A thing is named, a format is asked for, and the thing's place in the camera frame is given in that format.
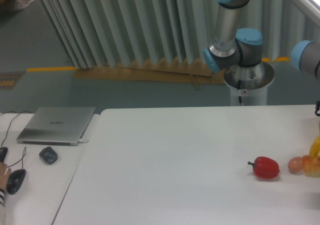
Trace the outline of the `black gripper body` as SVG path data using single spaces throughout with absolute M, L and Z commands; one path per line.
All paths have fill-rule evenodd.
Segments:
M 315 102 L 315 109 L 314 109 L 314 114 L 320 118 L 320 100 L 317 100 Z

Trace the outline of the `person's hand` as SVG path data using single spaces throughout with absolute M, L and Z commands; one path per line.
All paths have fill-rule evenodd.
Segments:
M 8 168 L 7 164 L 0 163 L 0 188 L 2 190 L 6 190 L 11 172 L 12 169 Z

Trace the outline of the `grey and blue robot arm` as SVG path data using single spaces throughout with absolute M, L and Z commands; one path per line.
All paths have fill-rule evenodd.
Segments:
M 206 64 L 230 89 L 231 106 L 267 105 L 268 86 L 275 78 L 271 65 L 262 61 L 263 35 L 254 28 L 237 29 L 250 0 L 216 0 L 219 4 L 213 42 L 203 50 Z M 320 27 L 320 0 L 290 0 Z M 303 40 L 291 51 L 291 64 L 320 80 L 320 43 Z

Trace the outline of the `striped sleeve forearm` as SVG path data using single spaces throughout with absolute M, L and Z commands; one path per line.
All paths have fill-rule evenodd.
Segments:
M 1 188 L 0 189 L 0 224 L 6 224 L 6 212 L 4 208 L 4 198 L 5 198 L 5 191 Z

